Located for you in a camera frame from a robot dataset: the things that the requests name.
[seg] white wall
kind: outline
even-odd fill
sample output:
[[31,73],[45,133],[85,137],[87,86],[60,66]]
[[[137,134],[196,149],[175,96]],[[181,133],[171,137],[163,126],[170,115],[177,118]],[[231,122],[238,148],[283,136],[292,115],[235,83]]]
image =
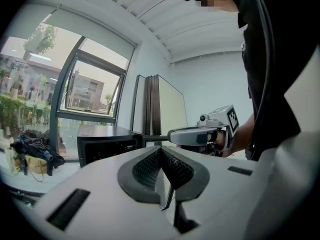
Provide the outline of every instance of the white wall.
[[127,71],[119,106],[117,126],[130,129],[137,75],[148,77],[157,74],[175,86],[176,82],[174,80],[174,74],[172,74],[166,60],[153,48],[151,44],[144,41],[135,49]]
[[188,126],[194,126],[201,114],[225,105],[234,105],[241,125],[253,114],[241,52],[183,60],[175,64],[174,72],[176,87],[184,95]]

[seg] black slot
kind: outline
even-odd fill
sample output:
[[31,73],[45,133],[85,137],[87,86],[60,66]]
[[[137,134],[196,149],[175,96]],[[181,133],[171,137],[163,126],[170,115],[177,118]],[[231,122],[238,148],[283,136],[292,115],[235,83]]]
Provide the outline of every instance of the black slot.
[[235,172],[235,173],[243,174],[243,175],[248,175],[248,176],[250,176],[253,172],[252,170],[243,169],[243,168],[239,168],[239,167],[235,167],[235,166],[230,166],[228,168],[228,170],[231,172]]
[[90,192],[83,189],[76,189],[47,219],[49,223],[64,231],[77,211],[83,205]]

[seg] person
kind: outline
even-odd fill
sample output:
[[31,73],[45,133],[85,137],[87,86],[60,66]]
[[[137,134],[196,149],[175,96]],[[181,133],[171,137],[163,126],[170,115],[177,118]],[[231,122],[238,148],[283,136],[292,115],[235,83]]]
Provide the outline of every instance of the person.
[[[247,73],[248,92],[253,103],[253,114],[244,125],[239,127],[234,136],[233,146],[223,153],[224,157],[228,157],[235,152],[246,149],[252,140],[255,118],[262,100],[267,69],[264,31],[256,0],[200,0],[200,2],[203,7],[218,7],[223,11],[238,12],[238,27],[242,28],[247,25],[243,33],[245,45],[243,45],[242,58]],[[275,44],[280,46],[283,42],[282,36],[278,35],[280,27],[277,23],[274,26],[277,27],[274,31]],[[298,66],[305,65],[307,62],[307,59],[299,62],[297,67],[292,67],[290,74],[285,69],[278,69],[275,79],[275,83],[278,83],[278,85],[272,86],[274,93],[263,114],[263,123],[259,129],[260,136],[256,141],[253,160],[258,160],[264,150],[275,148],[283,140],[300,132],[298,122],[283,95],[301,72],[300,68],[303,69],[303,67],[298,68]],[[285,115],[285,119],[281,121],[281,128],[277,129],[276,120],[280,117],[279,113]],[[218,146],[223,146],[224,143],[224,136],[220,136],[219,141],[215,142]]]

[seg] black shirt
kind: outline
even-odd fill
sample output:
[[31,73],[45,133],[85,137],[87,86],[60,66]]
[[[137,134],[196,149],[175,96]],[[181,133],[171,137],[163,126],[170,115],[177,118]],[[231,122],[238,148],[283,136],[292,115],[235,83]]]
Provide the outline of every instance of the black shirt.
[[[245,50],[243,62],[247,72],[248,89],[252,98],[254,117],[256,118],[266,77],[266,45],[259,10],[256,0],[233,0],[238,8],[239,28],[247,25],[244,31]],[[270,99],[264,112],[262,126],[256,137],[256,151],[254,160],[258,160],[261,153],[269,148],[277,147],[283,140],[300,132],[297,120],[284,98],[285,91],[293,83],[285,74],[277,74],[277,81],[281,87],[274,87],[274,95]]]

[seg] window pane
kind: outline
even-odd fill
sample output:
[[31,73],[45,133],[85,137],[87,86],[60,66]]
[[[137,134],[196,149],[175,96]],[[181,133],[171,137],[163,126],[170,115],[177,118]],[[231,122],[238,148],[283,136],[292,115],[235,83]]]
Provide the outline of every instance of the window pane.
[[78,158],[77,135],[80,125],[112,126],[112,124],[106,122],[88,122],[59,118],[58,149],[61,156]]
[[59,73],[80,37],[41,23],[28,40],[7,39],[0,53],[0,143],[4,146],[20,131],[49,130]]
[[69,79],[67,109],[113,116],[116,99],[112,97],[119,76],[77,61]]
[[127,70],[127,65],[129,63],[129,60],[127,60],[125,57],[122,57],[120,54],[116,53],[115,51],[95,42],[90,39],[86,39],[86,41],[83,43],[81,50],[92,54],[94,56],[97,56],[107,62],[110,62],[119,68],[122,68],[124,70]]

